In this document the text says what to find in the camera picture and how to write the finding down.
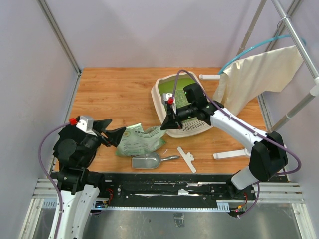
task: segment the cat litter box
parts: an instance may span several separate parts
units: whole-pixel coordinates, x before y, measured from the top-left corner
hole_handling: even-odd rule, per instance
[[[198,78],[193,72],[190,73],[195,77],[195,79],[198,80]],[[163,93],[173,92],[175,78],[176,74],[160,78],[156,81],[155,85],[152,87],[151,90],[155,110],[161,123],[164,121],[166,117],[166,108],[162,104],[161,96]],[[175,102],[178,108],[189,104],[183,88],[192,83],[195,82],[192,78],[190,78],[189,75],[187,75],[186,73],[179,74],[177,89],[175,93]],[[182,129],[169,129],[167,130],[167,134],[173,138],[183,138],[203,133],[209,130],[210,128],[212,128],[212,126],[209,126],[203,121],[199,121],[197,118],[192,118],[183,121]]]

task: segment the white wall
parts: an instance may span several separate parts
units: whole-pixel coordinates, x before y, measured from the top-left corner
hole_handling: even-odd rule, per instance
[[[304,1],[293,17],[293,23],[298,33],[307,41],[307,49],[319,69],[319,20],[317,0]],[[277,47],[292,45],[290,39],[279,42]],[[271,118],[276,123],[296,103],[298,103],[314,86],[312,76],[305,64],[301,66],[293,80],[281,93],[264,93]],[[319,225],[318,182],[319,182],[319,99],[312,100],[293,119],[283,126],[279,132],[283,135],[285,144],[293,150],[302,161],[300,172],[291,175],[299,182],[307,208],[314,226]],[[289,168],[296,167],[292,157],[289,158]]]
[[[81,67],[221,67],[236,55],[260,1],[47,2]],[[247,46],[272,37],[279,20],[267,1]]]
[[[37,2],[0,0],[0,232],[18,237],[41,138],[63,123],[76,74]],[[53,138],[43,150],[49,165]]]

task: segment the wooden surface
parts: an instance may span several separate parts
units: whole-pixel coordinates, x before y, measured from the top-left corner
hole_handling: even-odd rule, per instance
[[[185,68],[199,74],[217,74],[219,68]],[[151,97],[151,88],[158,78],[175,74],[179,68],[85,68],[79,83],[70,117],[90,115],[94,120],[112,118],[108,129],[142,123],[146,130],[159,126]],[[209,95],[213,95],[218,81],[201,81]],[[264,121],[257,99],[253,99],[238,115],[254,127],[265,130]],[[242,149],[243,146],[217,128],[190,138],[171,138],[157,153],[162,157],[179,155],[181,146],[195,158],[193,165],[197,173],[235,173],[248,165],[247,158],[214,160],[218,152]],[[114,147],[101,146],[89,170],[96,172],[154,172],[154,173],[191,173],[184,160],[162,162],[157,169],[137,170],[131,167],[130,157],[116,157]]]

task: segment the blue cable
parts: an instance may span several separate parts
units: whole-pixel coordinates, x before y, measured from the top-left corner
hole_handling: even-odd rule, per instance
[[[226,63],[226,65],[223,66],[223,68],[220,69],[220,71],[218,72],[218,74],[220,75],[221,73],[223,73],[223,71],[225,70],[225,68],[227,66],[229,66],[231,63],[233,63],[234,61],[238,60],[240,57],[242,57],[243,55],[245,55],[247,52],[250,52],[251,50],[254,50],[255,48],[261,46],[261,45],[264,45],[268,42],[271,42],[271,41],[275,41],[275,40],[278,40],[278,39],[281,39],[281,38],[285,38],[285,37],[290,37],[290,35],[281,35],[281,36],[275,36],[275,37],[272,37],[272,38],[269,38],[265,41],[262,41],[252,47],[250,47],[249,49],[243,51],[242,53],[238,54],[235,58],[233,58],[232,60],[230,60],[229,62]]]

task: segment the scoop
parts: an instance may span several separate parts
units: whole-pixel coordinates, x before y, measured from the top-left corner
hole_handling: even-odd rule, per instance
[[[148,153],[132,158],[132,168],[136,169],[152,169],[159,167],[162,161],[178,159],[179,156],[170,156],[167,158],[160,158],[157,153]]]

